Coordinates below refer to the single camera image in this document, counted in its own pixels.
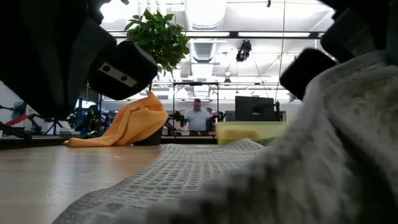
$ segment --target ceiling light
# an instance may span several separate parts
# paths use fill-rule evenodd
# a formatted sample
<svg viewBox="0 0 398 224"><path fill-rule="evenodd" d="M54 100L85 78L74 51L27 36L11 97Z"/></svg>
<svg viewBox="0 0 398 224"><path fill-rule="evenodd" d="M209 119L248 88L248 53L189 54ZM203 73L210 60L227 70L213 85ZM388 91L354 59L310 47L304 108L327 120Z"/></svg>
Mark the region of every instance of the ceiling light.
<svg viewBox="0 0 398 224"><path fill-rule="evenodd" d="M251 44L250 40L244 40L239 47L238 54L236 55L237 62L244 62L250 56Z"/></svg>
<svg viewBox="0 0 398 224"><path fill-rule="evenodd" d="M114 38L126 38L126 32L120 32L116 30L107 30Z"/></svg>
<svg viewBox="0 0 398 224"><path fill-rule="evenodd" d="M189 42L193 44L226 44L226 40L191 39Z"/></svg>
<svg viewBox="0 0 398 224"><path fill-rule="evenodd" d="M203 31L188 31L185 32L187 37L229 37L229 32L203 32Z"/></svg>
<svg viewBox="0 0 398 224"><path fill-rule="evenodd" d="M238 37L308 37L309 32L239 32Z"/></svg>

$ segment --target man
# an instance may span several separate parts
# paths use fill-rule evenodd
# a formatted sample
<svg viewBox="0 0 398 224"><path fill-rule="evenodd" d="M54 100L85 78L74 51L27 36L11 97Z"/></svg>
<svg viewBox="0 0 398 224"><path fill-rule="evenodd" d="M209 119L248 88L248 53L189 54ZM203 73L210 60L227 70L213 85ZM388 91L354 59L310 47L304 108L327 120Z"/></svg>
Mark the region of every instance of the man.
<svg viewBox="0 0 398 224"><path fill-rule="evenodd" d="M207 135L206 120L211 115L206 110L201 109L200 99L193 101L193 110L186 114L186 120L188 121L188 129L190 136Z"/></svg>

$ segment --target white shirt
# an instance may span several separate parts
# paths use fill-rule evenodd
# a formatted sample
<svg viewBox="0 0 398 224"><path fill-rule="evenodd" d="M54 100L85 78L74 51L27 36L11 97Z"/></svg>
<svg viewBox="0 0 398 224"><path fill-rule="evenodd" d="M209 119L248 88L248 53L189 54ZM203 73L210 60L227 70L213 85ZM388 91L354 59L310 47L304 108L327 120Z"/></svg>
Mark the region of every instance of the white shirt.
<svg viewBox="0 0 398 224"><path fill-rule="evenodd" d="M194 111L187 113L188 129L190 131L206 131L206 120L211 115L206 110Z"/></svg>

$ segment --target textured fabric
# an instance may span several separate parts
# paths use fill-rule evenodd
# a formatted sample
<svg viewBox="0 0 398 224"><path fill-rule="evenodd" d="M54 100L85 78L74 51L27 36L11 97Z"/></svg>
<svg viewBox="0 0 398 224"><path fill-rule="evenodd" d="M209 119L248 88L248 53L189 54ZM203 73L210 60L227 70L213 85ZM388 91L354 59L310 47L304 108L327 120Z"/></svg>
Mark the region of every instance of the textured fabric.
<svg viewBox="0 0 398 224"><path fill-rule="evenodd" d="M148 97L130 103L116 115L112 126L99 138L71 138L71 147L123 146L148 138L161 128L168 114L153 92Z"/></svg>
<svg viewBox="0 0 398 224"><path fill-rule="evenodd" d="M353 151L363 150L363 145L342 141L334 128L339 128L340 123L332 124L330 117L353 119L352 114L342 116L325 107L347 107L333 100L333 96L343 90L345 102L358 103L355 93L363 87L362 81L369 74L376 77L383 73L380 78L383 81L374 83L374 89L380 91L362 91L362 94L372 91L379 95L367 98L371 100L366 103L368 110L347 125L352 129L357 124L376 124L389 130L391 137L395 136L391 130L396 130L396 124L381 123L370 114L365 116L376 110L375 106L381 106L377 101L385 96L385 91L394 91L395 69L387 68L382 53L373 52L323 72L308 85L299 119L290 124L266 152L260 153L244 169L224 175L193 194L168 203L156 203L147 211L144 223L397 223L397 207L388 194L389 189L397 187L396 183L385 187L381 181L374 181L378 176L373 178L367 172L367 164L359 163L346 153L349 147ZM389 111L389 121L395 121L396 109ZM345 135L352 134L346 130L343 128ZM348 139L376 142L386 139L382 131L353 130L358 131L357 136ZM390 144L389 153L376 150L377 153L383 154L383 158L396 155L396 142L386 144ZM371 146L379 149L380 145L374 142ZM390 174L397 172L395 166L389 166L388 170L380 168ZM130 213L121 217L119 223L140 223L140 220Z"/></svg>
<svg viewBox="0 0 398 224"><path fill-rule="evenodd" d="M71 204L54 223L111 223L130 208L136 217L158 200L172 200L200 184L237 169L265 148L250 140L228 146L165 145L159 157L137 175L109 189L88 193Z"/></svg>

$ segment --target gray knit blanket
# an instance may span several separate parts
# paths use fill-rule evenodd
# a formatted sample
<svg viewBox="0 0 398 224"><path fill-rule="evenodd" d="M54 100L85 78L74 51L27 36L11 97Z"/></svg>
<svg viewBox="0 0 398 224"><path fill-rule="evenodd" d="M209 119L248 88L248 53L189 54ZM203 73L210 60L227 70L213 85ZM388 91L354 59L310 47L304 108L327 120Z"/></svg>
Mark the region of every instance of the gray knit blanket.
<svg viewBox="0 0 398 224"><path fill-rule="evenodd" d="M172 162L163 154L55 223L398 223L398 67L384 59L372 52L319 74L267 148L238 141L175 151Z"/></svg>
<svg viewBox="0 0 398 224"><path fill-rule="evenodd" d="M238 169L264 149L248 139L221 147L163 145L149 167L111 188L82 196L54 223L112 223L127 209L141 217L152 203L187 194L212 178Z"/></svg>

